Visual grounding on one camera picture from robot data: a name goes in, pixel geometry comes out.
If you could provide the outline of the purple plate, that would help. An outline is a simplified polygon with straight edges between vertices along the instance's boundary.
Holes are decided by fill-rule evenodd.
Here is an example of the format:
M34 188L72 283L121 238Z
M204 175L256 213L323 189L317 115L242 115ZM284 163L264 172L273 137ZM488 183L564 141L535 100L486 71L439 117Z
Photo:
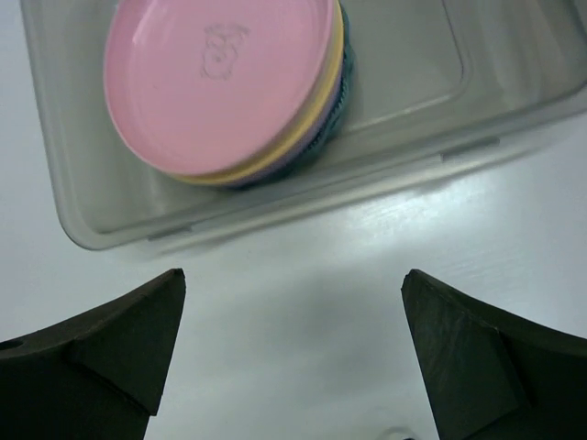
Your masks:
M251 178L245 178L244 180L240 180L234 183L223 184L223 187L230 190L239 191L262 184L276 182L315 160L318 151L338 130L338 126L342 120L342 115L345 110L348 91L348 82L345 78L343 78L340 80L336 99L333 101L333 106L327 114L325 122L319 128L317 134L312 138L308 145L302 149L299 149L284 163L278 164L277 166L262 172L260 176L253 176Z

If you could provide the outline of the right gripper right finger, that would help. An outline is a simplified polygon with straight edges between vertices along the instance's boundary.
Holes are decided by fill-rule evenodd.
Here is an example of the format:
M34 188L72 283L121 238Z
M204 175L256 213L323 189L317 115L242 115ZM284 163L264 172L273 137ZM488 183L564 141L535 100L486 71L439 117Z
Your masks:
M583 439L586 341L411 270L401 289L442 439Z

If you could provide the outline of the pink plate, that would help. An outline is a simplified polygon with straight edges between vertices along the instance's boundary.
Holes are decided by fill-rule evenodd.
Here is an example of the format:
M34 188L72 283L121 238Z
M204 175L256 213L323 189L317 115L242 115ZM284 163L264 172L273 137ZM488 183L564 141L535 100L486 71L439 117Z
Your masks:
M141 160L218 184L314 131L343 44L336 1L123 1L105 47L106 106Z

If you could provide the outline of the teal scalloped plate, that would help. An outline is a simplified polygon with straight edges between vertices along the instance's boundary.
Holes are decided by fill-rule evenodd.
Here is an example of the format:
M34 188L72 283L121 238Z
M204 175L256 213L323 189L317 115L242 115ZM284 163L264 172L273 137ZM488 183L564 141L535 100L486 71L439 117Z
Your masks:
M348 14L347 14L346 10L345 10L345 7L344 7L343 5L339 5L339 6L340 6L341 16L342 16L342 20L343 20L343 35L344 35L344 44L343 44L343 60L342 60L342 62L341 62L341 70L340 70L340 74L338 75L338 87L339 87L339 84L340 84L340 80L341 80L341 79L343 79L343 78L345 78L345 79L347 80L347 82L348 82L348 85L349 85L349 91L348 91L348 95L347 95L347 98L346 98L346 105L345 105L345 110L344 110L344 113L343 113L343 115L342 115L342 120L341 120L341 122L340 122L340 124L339 124L339 126L338 126L338 130L337 130L337 131L336 131L336 132L333 134L333 136L332 136L332 137L331 137L331 138L330 138L328 141L332 140L332 139L333 139L333 138L334 138L334 137L335 137L335 136L338 134L338 132L339 132L339 130L340 130L340 128L341 128L341 126L343 125L343 121L344 121L344 118L345 118L345 114L346 114L346 112L347 112L347 108L348 108L349 97L350 97L350 95L351 95L351 88L352 88L352 82L353 82L353 71L354 71L354 64L355 64L355 56L354 56L354 51L353 51L353 48L352 48L352 46L351 46L351 43L350 43L350 24L349 24L349 17L348 17ZM329 104L329 111L330 111L330 109L332 108L332 106L333 106L333 101L334 101L335 99L336 99L336 96L334 96L334 97L332 97L332 98L330 99L330 101L331 101L331 104ZM303 169L304 167L308 167L308 166L310 166L311 164L313 164L314 162L316 162L316 161L317 161L317 159L318 159L318 157L319 157L319 155L320 155L320 153L321 153L321 152L322 152L322 151L325 149L325 145L324 145L324 146L323 146L323 147L322 147L322 148L321 148L321 149L318 151L318 154L317 154L317 157L316 157L316 159L315 159L315 160L313 160L312 162L308 163L307 165L303 166L301 169ZM282 164L282 163L284 163L286 160L287 160L287 159L285 159L285 160L282 160L282 161L281 161L281 162L279 162L278 164Z

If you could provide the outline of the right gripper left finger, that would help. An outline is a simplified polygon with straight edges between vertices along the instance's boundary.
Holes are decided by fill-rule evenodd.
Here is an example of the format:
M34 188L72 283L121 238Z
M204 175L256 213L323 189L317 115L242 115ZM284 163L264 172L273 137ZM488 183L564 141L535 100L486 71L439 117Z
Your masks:
M170 269L1 344L4 439L141 439L158 413L186 294Z

